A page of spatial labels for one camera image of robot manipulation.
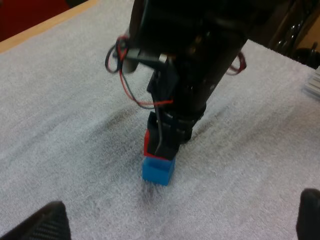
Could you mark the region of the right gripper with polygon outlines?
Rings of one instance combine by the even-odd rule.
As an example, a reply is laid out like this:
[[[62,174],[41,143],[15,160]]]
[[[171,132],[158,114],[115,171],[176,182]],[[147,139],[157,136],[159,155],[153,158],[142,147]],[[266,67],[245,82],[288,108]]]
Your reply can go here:
[[[181,144],[192,137],[193,121],[198,121],[204,113],[207,100],[232,66],[236,57],[240,67],[236,73],[246,68],[241,49],[247,37],[239,32],[221,30],[206,32],[195,38],[184,53],[168,59],[165,70],[156,70],[147,90],[156,102],[169,100],[160,105],[160,113],[180,119]],[[170,133],[170,127],[161,123],[159,130],[157,115],[150,112],[146,130],[146,156],[162,160],[173,160],[179,144]]]

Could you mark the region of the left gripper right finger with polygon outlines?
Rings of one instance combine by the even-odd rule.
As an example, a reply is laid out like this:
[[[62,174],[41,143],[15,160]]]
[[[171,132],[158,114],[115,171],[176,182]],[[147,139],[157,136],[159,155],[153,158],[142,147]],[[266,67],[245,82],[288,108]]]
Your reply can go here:
[[[320,239],[320,191],[306,188],[301,192],[296,223],[298,240]]]

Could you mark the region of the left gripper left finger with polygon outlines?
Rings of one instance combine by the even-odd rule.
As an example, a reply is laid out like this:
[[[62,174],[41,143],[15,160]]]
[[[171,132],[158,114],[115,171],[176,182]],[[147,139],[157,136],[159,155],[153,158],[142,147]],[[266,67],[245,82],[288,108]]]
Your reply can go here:
[[[2,240],[69,240],[71,230],[66,207],[52,201],[0,237]]]

